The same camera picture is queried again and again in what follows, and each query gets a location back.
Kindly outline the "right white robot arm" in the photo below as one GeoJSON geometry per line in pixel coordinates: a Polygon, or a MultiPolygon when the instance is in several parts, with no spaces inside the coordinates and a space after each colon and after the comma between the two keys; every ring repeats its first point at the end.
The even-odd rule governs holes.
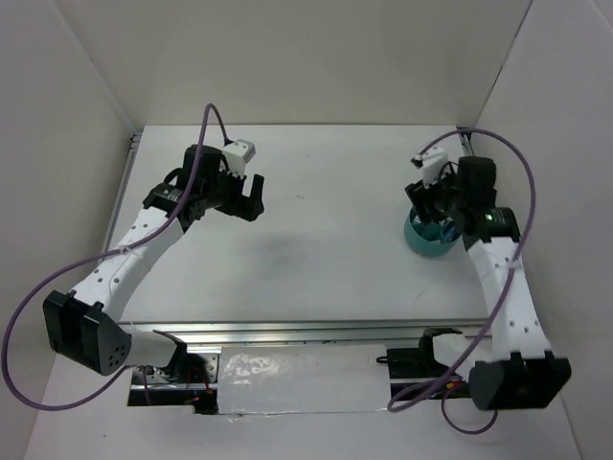
{"type": "Polygon", "coordinates": [[[515,214],[496,205],[496,167],[485,157],[463,157],[452,165],[445,153],[427,152],[412,160],[421,179],[405,189],[423,224],[450,219],[460,234],[482,286],[491,351],[471,348],[457,332],[434,333],[420,349],[418,364],[429,376],[465,361],[455,372],[468,384],[481,410],[541,409],[572,375],[557,357],[537,317],[517,249],[521,232],[515,214]]]}

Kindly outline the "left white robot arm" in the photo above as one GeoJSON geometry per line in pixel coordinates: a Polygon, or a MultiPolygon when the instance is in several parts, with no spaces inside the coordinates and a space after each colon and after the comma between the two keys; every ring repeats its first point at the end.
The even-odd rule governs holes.
{"type": "Polygon", "coordinates": [[[182,340],[159,331],[124,328],[119,321],[137,287],[163,254],[207,211],[246,221],[262,214],[264,179],[242,190],[253,143],[237,140],[216,149],[192,145],[181,167],[150,190],[136,220],[120,239],[117,255],[100,262],[69,292],[52,291],[43,302],[51,348],[102,376],[123,366],[151,366],[168,382],[199,361],[182,340]]]}

